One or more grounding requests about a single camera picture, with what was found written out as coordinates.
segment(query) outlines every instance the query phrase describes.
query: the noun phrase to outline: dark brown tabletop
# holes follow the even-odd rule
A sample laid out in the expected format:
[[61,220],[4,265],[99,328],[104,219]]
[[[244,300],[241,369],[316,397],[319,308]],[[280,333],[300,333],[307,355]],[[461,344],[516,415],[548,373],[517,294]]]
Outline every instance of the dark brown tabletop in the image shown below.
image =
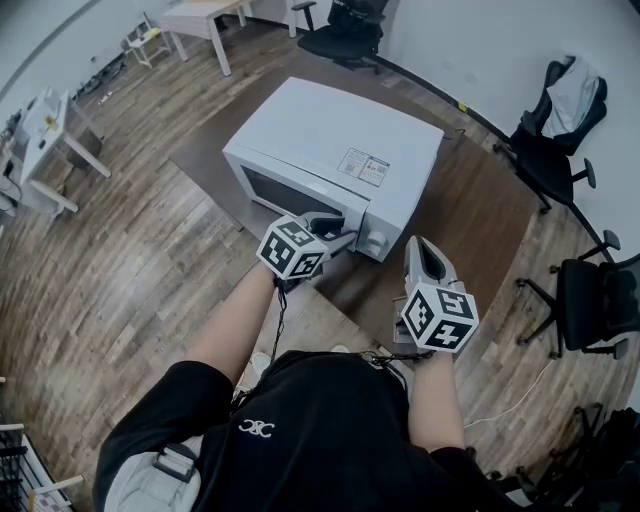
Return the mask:
[[[244,89],[196,129],[171,160],[230,216],[262,238],[279,214],[249,199],[222,149],[287,78],[297,77],[377,101],[453,135],[420,105],[367,77],[302,54]],[[464,135],[444,140],[422,198],[403,237],[383,263],[345,253],[325,265],[314,286],[380,343],[392,348],[392,298],[404,294],[402,260],[408,238],[435,243],[456,267],[480,315],[502,284],[534,211],[531,194],[493,155]]]

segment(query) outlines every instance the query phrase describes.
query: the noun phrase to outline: microwave window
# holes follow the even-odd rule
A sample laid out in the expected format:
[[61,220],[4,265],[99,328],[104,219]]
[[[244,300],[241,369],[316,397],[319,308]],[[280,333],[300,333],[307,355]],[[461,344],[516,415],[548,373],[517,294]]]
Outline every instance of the microwave window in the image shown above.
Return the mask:
[[258,197],[286,210],[292,215],[298,216],[307,212],[324,212],[342,216],[340,210],[336,210],[322,201],[272,180],[264,174],[248,169],[244,165],[241,167]]

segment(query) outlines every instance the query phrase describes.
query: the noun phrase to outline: desk leg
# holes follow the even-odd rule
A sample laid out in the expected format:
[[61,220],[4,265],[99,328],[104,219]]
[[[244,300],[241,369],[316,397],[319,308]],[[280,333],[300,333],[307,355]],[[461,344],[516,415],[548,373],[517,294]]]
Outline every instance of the desk leg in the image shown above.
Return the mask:
[[137,50],[136,48],[131,48],[131,51],[133,51],[133,54],[136,56],[136,59],[138,60],[138,64],[140,64],[141,66],[150,67],[144,52],[139,53],[139,50]]
[[144,59],[142,63],[145,66],[149,66],[149,69],[153,68],[153,66],[151,65],[151,61],[149,60],[149,57],[147,57],[147,53],[144,51],[144,46],[141,46],[140,48],[138,48],[138,50],[140,50],[140,53],[142,54],[142,58]]
[[93,132],[93,134],[98,137],[100,140],[104,139],[104,132],[101,128],[99,128],[93,120],[87,115],[87,113],[80,108],[75,101],[69,98],[69,103],[71,104],[71,108],[78,114],[78,117],[82,119],[82,122]]
[[100,160],[95,158],[91,153],[89,153],[85,147],[80,144],[76,139],[74,139],[71,135],[65,132],[64,141],[68,144],[68,146],[73,149],[76,153],[78,153],[82,158],[84,158],[89,165],[93,167],[100,174],[105,176],[106,178],[111,178],[111,171],[107,169]]
[[213,43],[213,47],[216,49],[216,55],[220,61],[222,73],[224,76],[229,76],[231,75],[231,68],[229,67],[227,54],[224,53],[224,47],[222,46],[222,41],[220,40],[220,34],[218,34],[216,20],[214,18],[209,18],[209,32],[211,32],[211,42]]
[[296,0],[287,0],[287,19],[289,20],[289,37],[296,37],[296,12],[293,6]]
[[160,32],[160,35],[162,36],[162,40],[164,41],[164,46],[162,48],[166,48],[169,53],[172,53],[173,50],[171,49],[171,45],[169,44],[169,40],[167,39],[167,34],[165,33],[165,31],[163,30],[162,32]]
[[244,17],[244,11],[242,10],[242,6],[238,7],[238,9],[236,10],[238,11],[238,19],[240,20],[240,26],[246,27],[247,19]]
[[173,44],[176,45],[176,50],[178,50],[178,55],[180,55],[182,62],[187,62],[189,60],[189,56],[187,55],[187,52],[185,51],[184,46],[182,46],[182,41],[180,41],[180,36],[175,32],[169,32],[169,34],[171,34],[171,39],[173,39]]
[[64,196],[61,196],[55,190],[45,185],[41,181],[29,180],[29,184],[39,192],[42,192],[49,199],[53,199],[59,205],[64,206],[65,208],[71,210],[74,213],[78,211],[78,205],[76,203],[69,201]]

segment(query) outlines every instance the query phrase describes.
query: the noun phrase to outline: microwave door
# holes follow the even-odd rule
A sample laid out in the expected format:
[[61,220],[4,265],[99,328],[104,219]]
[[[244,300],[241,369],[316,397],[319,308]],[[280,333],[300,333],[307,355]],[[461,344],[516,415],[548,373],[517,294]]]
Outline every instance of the microwave door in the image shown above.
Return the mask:
[[225,156],[254,201],[282,215],[313,211],[341,215],[345,228],[360,231],[368,200],[275,158],[242,146],[229,146]]

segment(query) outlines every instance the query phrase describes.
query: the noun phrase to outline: microwave knob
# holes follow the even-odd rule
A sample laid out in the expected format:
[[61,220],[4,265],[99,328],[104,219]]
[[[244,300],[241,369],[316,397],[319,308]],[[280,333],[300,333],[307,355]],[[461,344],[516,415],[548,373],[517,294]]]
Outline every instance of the microwave knob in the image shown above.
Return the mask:
[[374,256],[379,256],[380,251],[387,243],[387,237],[380,231],[371,231],[367,236],[367,251]]

